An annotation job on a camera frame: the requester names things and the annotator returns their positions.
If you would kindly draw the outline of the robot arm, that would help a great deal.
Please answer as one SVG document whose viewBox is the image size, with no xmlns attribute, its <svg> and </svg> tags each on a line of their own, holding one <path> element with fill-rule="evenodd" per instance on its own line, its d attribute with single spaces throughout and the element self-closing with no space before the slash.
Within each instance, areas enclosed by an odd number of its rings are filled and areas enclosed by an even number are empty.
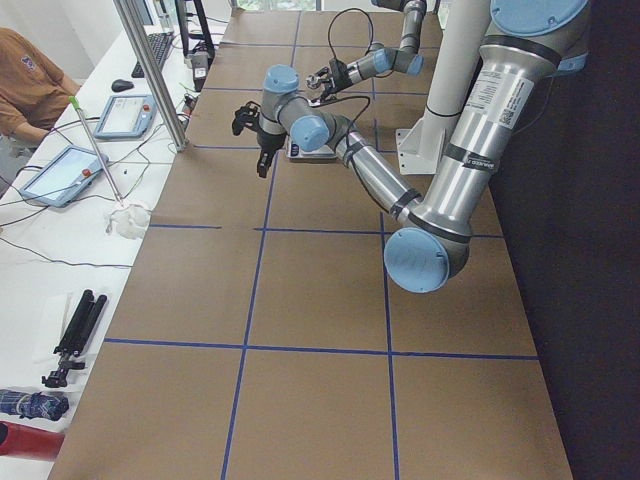
<svg viewBox="0 0 640 480">
<path fill-rule="evenodd" d="M 426 1 L 372 1 L 372 5 L 401 12 L 403 25 L 398 47 L 387 47 L 374 39 L 374 26 L 369 14 L 356 7 L 339 11 L 327 29 L 327 42 L 331 52 L 328 65 L 310 74 L 306 86 L 311 90 L 321 89 L 315 99 L 318 104 L 334 100 L 340 92 L 374 78 L 386 78 L 393 73 L 417 76 L 423 67 L 424 58 L 419 53 L 423 20 L 428 12 Z M 340 60 L 332 43 L 334 23 L 348 12 L 362 13 L 368 22 L 368 45 L 365 54 L 350 63 Z"/>
<path fill-rule="evenodd" d="M 297 72 L 270 67 L 253 128 L 261 148 L 260 176 L 286 140 L 303 151 L 331 149 L 379 207 L 401 227 L 387 241 L 384 263 L 403 289 L 441 288 L 465 266 L 471 216 L 535 85 L 583 68 L 591 5 L 587 1 L 456 1 L 452 4 L 422 118 L 397 131 L 393 169 L 355 123 L 323 110 L 328 98 L 391 72 L 415 75 L 427 12 L 423 1 L 389 1 L 404 16 L 400 44 L 373 43 L 362 58 L 329 65 L 299 92 Z"/>
</svg>

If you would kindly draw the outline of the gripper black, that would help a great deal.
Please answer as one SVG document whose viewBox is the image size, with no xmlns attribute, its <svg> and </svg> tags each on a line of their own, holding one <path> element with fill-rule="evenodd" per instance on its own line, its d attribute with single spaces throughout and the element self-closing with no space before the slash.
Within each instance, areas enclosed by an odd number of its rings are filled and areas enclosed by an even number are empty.
<svg viewBox="0 0 640 480">
<path fill-rule="evenodd" d="M 353 85 L 347 65 L 337 58 L 329 60 L 329 65 L 319 71 L 323 95 L 334 95 Z"/>
<path fill-rule="evenodd" d="M 270 133 L 262 128 L 257 133 L 258 144 L 261 148 L 256 171 L 260 178 L 266 178 L 272 166 L 276 151 L 284 146 L 286 132 Z"/>
</svg>

